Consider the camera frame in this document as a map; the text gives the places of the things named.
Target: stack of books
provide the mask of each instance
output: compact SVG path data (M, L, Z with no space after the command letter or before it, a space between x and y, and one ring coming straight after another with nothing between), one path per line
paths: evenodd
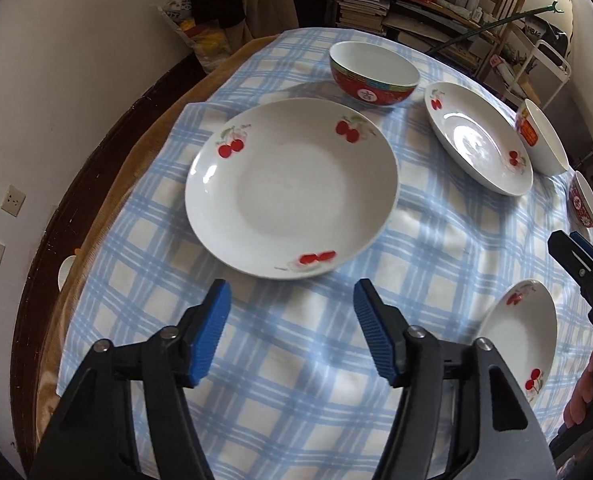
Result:
M339 25L385 36L383 18L390 9L387 0L339 0Z

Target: plate rim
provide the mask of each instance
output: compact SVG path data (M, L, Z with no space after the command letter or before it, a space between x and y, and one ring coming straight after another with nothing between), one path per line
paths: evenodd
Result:
M516 196L516 197L523 196L523 195L529 193L530 190L532 189L532 187L534 186L534 168L532 167L532 160L530 160L529 154L527 152L525 152L525 158L526 158L526 160L528 162L529 171L530 171L530 184L527 187L527 189L524 190L523 192L511 192L511 191L507 191L507 190L501 189L499 186L497 186L492 181L490 181L486 176L483 175L483 173L481 173L472 164L470 164L470 162L463 155L461 155L461 153L459 153L458 150L455 149L454 146L452 146L452 143L447 138L446 134L443 132L443 130L441 129L441 127L439 127L438 124L436 124L436 121L432 117L432 112L430 111L430 108L431 108L430 94L431 94L431 92L432 92L433 89L439 88L439 86L456 86L456 87L465 89L468 92L471 92L471 94L473 94L476 97L478 97L489 108L491 108L492 110L494 110L494 112L496 112L503 119L503 121L505 121L507 123L507 126L510 127L510 129L512 129L512 131L515 133L516 139L518 140L518 143L521 146L523 144L522 144L520 138L518 137L518 134L516 133L516 130L512 127L512 125L509 122L507 122L507 119L505 118L505 116L501 112L499 112L494 105L492 105L489 101L485 100L480 94L478 94L477 92L475 92L474 90L472 90L470 88L467 88L466 86L459 85L457 83L452 83L452 82L449 82L449 81L437 81L435 83L432 83L432 84L428 85L425 88L425 94L423 96L423 103L425 104L425 108L427 109L427 115L429 117L430 123L432 125L432 130L434 130L434 133L435 133L436 137L438 137L439 141L441 142L441 144L444 147L445 147L445 142L447 142L449 144L449 146L451 147L451 150L450 151L448 151L446 149L446 151L448 151L448 155L451 155L452 158L455 158L457 156L458 157L458 160L455 160L455 162L459 166L461 166L461 168L466 173L470 174L470 176L474 180L476 180L479 184L481 184L481 186L486 187L490 191L494 191L496 193L503 194L503 195L506 195L506 196ZM471 172L475 173L476 176L474 176L473 174L471 174L470 171L465 170L464 165L467 166L468 169L471 170Z
M499 301L497 301L497 303L489 310L489 312L483 318L483 321L481 322L481 326L477 330L476 335L474 336L474 339L473 340L476 340L476 339L478 339L480 337L486 337L483 334L483 330L484 330L486 324L489 322L489 319L491 318L491 316L494 313L494 311L497 308L505 307L505 305L502 304L503 298L505 298L506 295L508 295L515 288L519 288L521 286L528 285L528 284L535 285L535 286L541 286L547 292L547 295L548 295L548 297L550 298L550 301L551 301L551 309L552 309L552 311L554 313L554 321L555 321L555 325L554 325L554 328L553 328L553 334L554 334L554 351L553 351L553 355L551 357L550 367L547 370L547 374L544 375L545 378L543 380L543 387L545 387L545 384L547 384L547 381L550 379L551 371L554 368L554 360L556 359L556 348L557 348L558 343L559 343L559 316L558 316L558 313L556 312L556 303L554 302L554 298L551 296L551 292L545 286L545 284L543 282L541 282L540 280L535 280L533 278L528 278L526 280L521 280L520 282L514 283L505 292L503 292L503 295L499 298ZM523 391L523 388L522 388L521 383L518 382L518 379L515 378L515 380L518 383L518 386L521 388L521 391ZM537 396L534 397L534 402L536 402L541 397L541 393L542 392L543 392L543 390L541 390L537 394Z
M285 276L274 276L274 275L265 275L265 274L259 274L259 273L254 273L254 272L249 272L248 270L244 270L244 269L240 269L239 267L236 267L230 263L228 263L227 261L225 261L225 259L217 256L217 254L214 254L214 252L205 244L205 242L203 241L203 239L199 236L199 234L196 232L195 228L192 226L192 218L191 218L191 213L190 213L190 207L188 205L189 200L188 200L188 189L190 187L190 178L193 176L192 175L192 168L195 165L195 161L197 160L197 158L199 157L199 155L201 155L201 153L206 150L207 151L207 146L211 145L211 141L213 139L216 138L217 135L219 135L219 133L222 130L219 130L217 132L212 132L212 135L210 135L210 137L208 138L208 140L206 140L206 142L203 143L203 145L200 147L200 149L198 150L198 152L196 153L196 155L194 156L192 162L190 163L190 169L188 170L188 175L186 176L186 182L185 182L185 187L183 190L183 202L184 202L184 206L185 206L185 213L186 213L186 218L188 218L188 222L190 224L190 228L192 229L193 233L195 234L196 238L198 238L199 243L201 243L201 245L210 253L212 254L212 256L214 256L217 260L219 260L221 263L225 264L226 266L230 267L230 269L234 269L237 272L242 272L243 274L247 274L248 276L253 276L255 278L260 278L263 280L276 280L276 281L295 281L295 280L304 280L307 278L313 278L316 276L320 276L321 274L327 274L328 272L332 272L335 269L338 269L340 266L342 266L343 264L347 263L348 261L352 260L353 258L356 258L359 254L363 253L367 248L369 248L375 241L376 239L383 233L383 231L385 230L385 228L387 227L390 218L391 218L391 214L393 213L393 211L396 209L396 206L398 204L399 201L399 196L400 196L400 192L401 192L401 167L399 164L399 159L396 155L396 153L394 153L394 150L391 146L390 141L387 139L387 137L385 137L385 134L381 131L381 128L379 128L376 124L374 124L374 121L372 121L371 119L369 119L368 117L366 117L362 112L359 112L358 110L355 110L354 108L350 108L347 105L338 103L336 101L332 101L329 99L322 99L322 98L317 98L317 97L292 97L292 98L287 98L287 99L279 99L276 101L271 101L269 103L263 103L263 104L259 104L256 106L253 106L251 108L247 108L246 110L243 110L242 112L234 115L233 117L231 117L230 119L228 119L227 121L225 121L224 126L228 123L230 123L230 121L233 121L235 118L239 117L240 115L250 112L252 110L256 110L257 108L262 108L268 105L273 105L276 103L281 103L281 102L286 102L286 101L323 101L323 102L327 102L327 103L331 103L333 105L337 105L339 107L345 108L346 111L351 112L353 114L358 114L360 115L362 118L364 118L369 124L371 124L375 131L378 132L378 134L383 137L383 140L386 142L387 147L389 148L389 153L391 153L391 157L394 161L394 167L396 168L396 192L394 193L394 197L393 200L391 202L391 208L389 210L389 213L387 214L387 217L385 219L385 221L383 222L383 224L379 227L379 229L375 232L375 234L372 236L372 238L370 238L368 240L368 242L366 244L364 244L359 250L355 251L354 253L350 254L350 256L347 256L346 258L339 258L338 260L334 261L333 266L331 267L324 267L323 269L321 269L320 267L318 267L317 269L312 269L310 271L305 271L305 272L295 272L293 270L288 270L288 271L281 271L284 272L286 275Z

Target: cherry pattern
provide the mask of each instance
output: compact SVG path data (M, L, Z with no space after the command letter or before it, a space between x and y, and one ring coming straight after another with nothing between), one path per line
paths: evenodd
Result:
M245 132L250 124L243 124L243 126L232 126L221 132L221 138L216 143L216 151L222 158L229 158L232 153L239 153L245 148L245 141L248 134Z
M513 170L520 171L521 174L525 173L525 167L527 166L526 158L516 150L509 152L509 164Z
M441 92L440 90L434 89L431 95L432 108L435 110L441 110L443 108L443 103L441 102L441 96L444 96L445 93Z
M360 115L343 116L334 129L339 136L345 137L345 140L350 144L368 139L370 135L376 136L372 125Z
M516 290L512 291L512 294L509 295L509 298L507 298L505 304L508 306L518 305L519 303L521 303L521 301L523 301L524 298L529 296L531 292L536 292L536 289L534 288L534 285L532 285L531 283L527 283L521 286L520 288L517 288Z
M525 382L525 390L527 391L527 400L530 402L536 398L536 396L543 389L543 372L539 368L532 370L530 378Z
M323 253L306 253L298 257L295 264L290 265L297 269L304 269L305 267L313 267L315 264L330 262L336 258L336 251L324 251Z

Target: tablecloth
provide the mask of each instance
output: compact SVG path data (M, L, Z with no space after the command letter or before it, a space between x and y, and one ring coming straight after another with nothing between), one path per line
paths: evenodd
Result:
M396 50L419 69L419 88L391 108L343 94L327 66L327 50L343 40ZM232 284L232 311L208 376L186 393L215 476L368 479L400 391L375 371L352 308L353 283L370 278L409 322L441 338L470 342L503 292L534 278L551 292L559 323L557 356L535 406L551 436L593 348L588 306L547 254L552 231L578 229L567 211L571 173L537 174L521 198L481 187L449 157L427 122L423 90L440 80L473 89L513 121L505 105L442 63L338 29L284 33L208 102L189 104L103 241L68 330L59 393L95 340L143 341L198 304L212 280L225 278ZM229 269L200 245L185 215L184 183L193 156L228 119L296 96L348 105L381 128L401 168L399 202L375 243L339 269L298 282L257 280ZM593 242L593 230L583 234ZM155 474L139 383L132 393L142 467ZM443 427L448 413L446 403ZM446 452L440 439L437 468Z

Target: red bowl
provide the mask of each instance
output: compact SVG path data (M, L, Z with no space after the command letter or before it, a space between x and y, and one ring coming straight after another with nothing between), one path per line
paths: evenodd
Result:
M419 71L393 50L363 41L342 41L329 50L334 81L353 98L373 105L407 99L419 84Z

